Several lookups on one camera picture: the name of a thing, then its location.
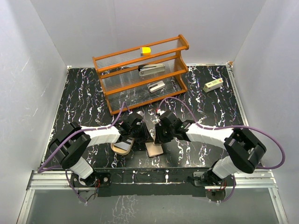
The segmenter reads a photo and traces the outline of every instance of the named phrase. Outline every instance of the black marble tabletop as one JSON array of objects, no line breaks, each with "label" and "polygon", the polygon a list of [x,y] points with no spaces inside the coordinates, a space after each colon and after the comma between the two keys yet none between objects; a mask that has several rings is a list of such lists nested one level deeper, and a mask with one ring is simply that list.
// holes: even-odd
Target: black marble tabletop
[{"label": "black marble tabletop", "polygon": [[[217,78],[223,79],[223,87],[205,93],[204,84]],[[233,88],[225,66],[193,66],[183,75],[188,92],[178,97],[192,110],[195,117],[204,125],[228,126],[243,124]],[[153,121],[157,119],[155,110],[158,102],[135,108],[143,111],[149,131],[154,131]],[[168,100],[162,110],[171,110],[181,118],[192,119],[181,103]],[[95,69],[70,69],[60,101],[52,136],[69,122],[82,126],[105,126],[111,124],[116,115],[111,116],[103,95]],[[163,144],[164,154],[149,158],[145,145],[135,143],[128,155],[115,154],[110,144],[87,148],[83,157],[94,168],[167,168],[167,167],[209,167],[227,152],[221,148],[200,142],[186,142],[174,139]],[[53,159],[47,167],[57,165]]]}]

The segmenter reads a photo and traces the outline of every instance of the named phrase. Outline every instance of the white wall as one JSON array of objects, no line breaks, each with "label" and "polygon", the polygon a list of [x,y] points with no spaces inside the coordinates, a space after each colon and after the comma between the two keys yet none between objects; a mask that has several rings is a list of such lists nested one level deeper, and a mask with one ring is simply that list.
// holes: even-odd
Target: white wall
[{"label": "white wall", "polygon": [[31,0],[66,65],[183,34],[186,63],[235,59],[265,0]]},{"label": "white wall", "polygon": [[[249,124],[284,146],[285,164],[274,171],[291,224],[299,213],[299,2],[267,0],[234,62],[234,75]],[[281,154],[268,144],[265,164]]]},{"label": "white wall", "polygon": [[29,0],[0,1],[0,223],[16,223],[40,164],[66,66]]}]

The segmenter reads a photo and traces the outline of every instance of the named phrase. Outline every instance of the wooden rack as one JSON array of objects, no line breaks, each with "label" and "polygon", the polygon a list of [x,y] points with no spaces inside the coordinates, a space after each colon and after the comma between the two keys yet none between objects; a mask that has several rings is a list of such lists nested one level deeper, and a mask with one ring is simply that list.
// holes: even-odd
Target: wooden rack
[{"label": "wooden rack", "polygon": [[[150,47],[151,55],[141,56],[141,47]],[[119,112],[123,101],[133,109],[186,92],[187,87],[181,75],[187,73],[188,68],[182,60],[181,51],[188,49],[188,42],[183,35],[179,35],[105,56],[93,57],[111,115]],[[165,71],[139,76],[139,65],[156,63],[163,63]],[[166,86],[160,91],[150,93],[147,86],[159,80],[163,80]]]}]

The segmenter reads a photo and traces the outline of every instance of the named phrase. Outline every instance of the black cable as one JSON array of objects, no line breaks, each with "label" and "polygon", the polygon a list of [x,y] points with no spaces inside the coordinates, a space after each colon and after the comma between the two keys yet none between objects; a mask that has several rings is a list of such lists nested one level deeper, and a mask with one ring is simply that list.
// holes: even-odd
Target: black cable
[{"label": "black cable", "polygon": [[94,196],[94,195],[96,195],[96,193],[94,193],[94,194],[90,195],[90,196],[89,196],[89,198],[88,198],[86,201],[88,202],[88,201],[89,201],[89,199],[90,199],[92,196]]}]

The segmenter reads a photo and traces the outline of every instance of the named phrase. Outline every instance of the shelf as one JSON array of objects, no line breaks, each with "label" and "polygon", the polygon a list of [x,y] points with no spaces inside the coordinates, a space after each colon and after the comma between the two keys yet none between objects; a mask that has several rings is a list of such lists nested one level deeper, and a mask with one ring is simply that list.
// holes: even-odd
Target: shelf
[{"label": "shelf", "polygon": [[[140,56],[141,47],[150,47],[151,55]],[[179,35],[170,39],[115,52],[109,55],[93,57],[93,63],[100,78],[101,73],[104,71],[187,49],[189,49],[188,42],[182,35]]]},{"label": "shelf", "polygon": [[107,99],[109,101],[108,104],[111,114],[117,114],[122,102],[124,101],[127,103],[128,107],[132,109],[145,104],[150,104],[165,97],[174,96],[186,92],[185,87],[182,86],[182,84],[176,77],[169,77],[163,79],[163,81],[165,83],[165,87],[153,93],[150,93],[148,85],[154,84],[155,82],[108,96]]},{"label": "shelf", "polygon": [[187,68],[180,58],[176,56],[168,57],[169,60],[163,61],[165,71],[140,77],[139,71],[133,67],[117,71],[119,75],[102,79],[102,88],[106,95],[115,94],[139,85],[148,84],[154,81],[162,80],[171,76],[180,75],[187,72]]}]

